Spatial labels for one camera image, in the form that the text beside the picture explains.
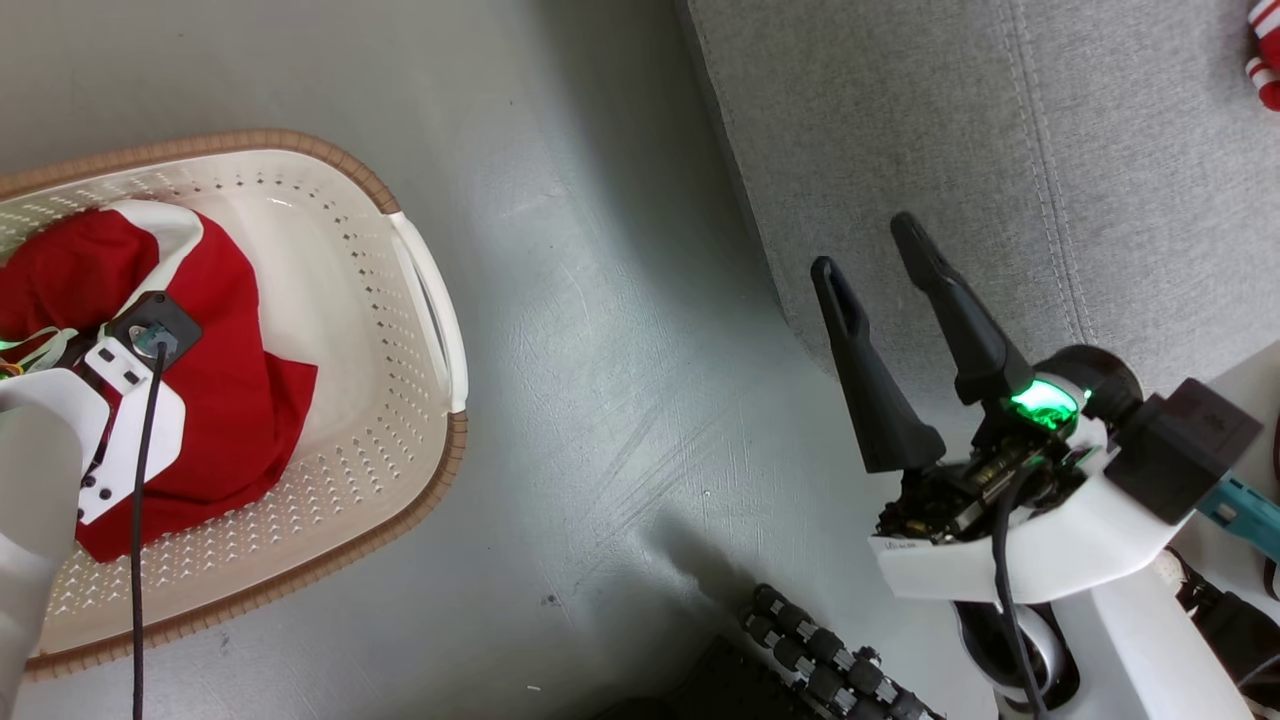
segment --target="gray fabric surface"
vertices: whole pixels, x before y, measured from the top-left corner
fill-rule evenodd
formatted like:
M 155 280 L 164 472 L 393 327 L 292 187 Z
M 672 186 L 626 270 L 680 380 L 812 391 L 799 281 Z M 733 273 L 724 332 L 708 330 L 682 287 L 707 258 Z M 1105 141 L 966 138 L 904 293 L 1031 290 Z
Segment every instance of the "gray fabric surface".
M 837 259 L 911 398 L 954 365 L 890 217 L 914 211 L 1033 361 L 1089 342 L 1148 391 L 1280 331 L 1280 118 L 1248 3 L 687 0 L 787 320 L 829 368 Z

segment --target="black cable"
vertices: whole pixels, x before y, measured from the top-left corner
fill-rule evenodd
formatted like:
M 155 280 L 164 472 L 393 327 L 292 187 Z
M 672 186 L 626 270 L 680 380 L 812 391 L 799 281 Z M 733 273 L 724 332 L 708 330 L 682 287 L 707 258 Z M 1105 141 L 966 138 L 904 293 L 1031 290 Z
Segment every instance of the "black cable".
M 142 720 L 142 486 L 147 478 L 147 454 L 151 451 L 151 425 L 156 419 L 156 397 L 160 375 L 169 347 L 156 347 L 156 366 L 147 389 L 147 411 L 142 418 L 142 442 L 138 447 L 138 471 L 133 477 L 133 537 L 129 544 L 129 591 L 133 596 L 133 720 Z
M 1027 652 L 1027 643 L 1023 642 L 1023 633 L 1018 629 L 1018 618 L 1014 614 L 1014 591 L 1009 587 L 1009 559 L 1006 547 L 1009 544 L 1009 516 L 1018 502 L 1018 493 L 1027 484 L 1039 465 L 1027 465 L 1018 471 L 1009 482 L 1005 493 L 1000 496 L 996 506 L 995 527 L 991 530 L 991 553 L 996 560 L 996 594 L 1000 596 L 1001 626 L 1005 630 L 1005 639 L 1009 650 L 1014 653 L 1014 662 L 1018 665 L 1018 674 L 1021 675 L 1023 692 L 1027 693 L 1027 702 L 1032 706 L 1036 720 L 1046 720 L 1048 708 L 1044 707 L 1044 698 L 1041 697 L 1039 683 L 1036 682 L 1036 671 L 1032 669 L 1032 659 Z
M 1280 662 L 1280 656 L 1272 657 L 1271 660 L 1267 660 L 1266 662 L 1258 665 L 1253 670 L 1249 670 L 1248 674 L 1240 678 L 1239 683 L 1235 683 L 1235 687 L 1243 688 L 1244 685 L 1252 685 L 1258 678 L 1266 678 L 1263 673 L 1271 670 L 1276 665 L 1276 662 Z

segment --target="red fabric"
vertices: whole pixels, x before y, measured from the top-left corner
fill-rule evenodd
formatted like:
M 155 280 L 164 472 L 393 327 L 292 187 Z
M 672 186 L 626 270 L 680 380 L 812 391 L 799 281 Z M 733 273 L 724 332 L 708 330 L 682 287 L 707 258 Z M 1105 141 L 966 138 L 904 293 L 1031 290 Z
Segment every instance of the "red fabric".
M 1266 78 L 1274 77 L 1272 68 L 1280 68 L 1280 28 L 1263 33 L 1260 26 L 1277 12 L 1280 12 L 1280 3 L 1266 0 L 1258 3 L 1253 12 L 1249 13 L 1253 17 L 1249 24 L 1253 27 L 1254 35 L 1258 36 L 1258 55 L 1261 59 L 1261 63 L 1257 65 L 1252 60 L 1249 61 L 1248 67 L 1252 68 L 1249 69 L 1249 79 L 1258 88 L 1258 99 L 1272 111 L 1280 111 L 1280 81 L 1267 81 Z
M 166 292 L 204 336 L 164 374 L 187 405 L 187 423 L 178 459 L 143 491 L 143 542 L 261 498 L 284 473 L 315 388 L 314 365 L 262 350 L 253 268 L 221 227 L 200 219 L 204 238 Z M 155 238 L 119 213 L 68 218 L 0 268 L 0 337 L 49 325 L 96 334 L 157 260 Z M 106 562 L 129 551 L 131 519 L 125 500 L 76 537 Z

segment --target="laundry basket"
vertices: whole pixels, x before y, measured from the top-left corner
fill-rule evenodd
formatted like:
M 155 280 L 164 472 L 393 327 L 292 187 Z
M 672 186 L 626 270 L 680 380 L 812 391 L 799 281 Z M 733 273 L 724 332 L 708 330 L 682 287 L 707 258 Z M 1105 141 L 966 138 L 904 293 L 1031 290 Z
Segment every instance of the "laundry basket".
M 279 484 L 142 551 L 154 647 L 307 585 L 422 520 L 462 460 L 467 373 L 448 291 L 390 191 L 296 132 L 193 137 L 0 178 L 0 258 L 61 217 L 128 197 L 221 224 L 257 274 L 266 350 L 319 366 Z M 27 679 L 128 655 L 128 588 L 127 557 L 104 565 L 77 550 Z

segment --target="basket handle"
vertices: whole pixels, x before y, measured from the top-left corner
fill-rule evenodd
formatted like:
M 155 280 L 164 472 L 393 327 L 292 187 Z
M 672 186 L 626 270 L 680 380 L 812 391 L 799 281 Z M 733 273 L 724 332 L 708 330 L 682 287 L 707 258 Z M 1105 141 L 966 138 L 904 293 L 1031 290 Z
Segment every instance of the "basket handle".
M 462 328 L 449 300 L 440 269 L 426 249 L 426 241 L 404 213 L 387 215 L 396 228 L 398 242 L 396 256 L 404 270 L 422 336 L 431 354 L 431 364 L 442 378 L 442 387 L 449 395 L 449 411 L 461 413 L 467 407 L 467 355 L 462 346 Z

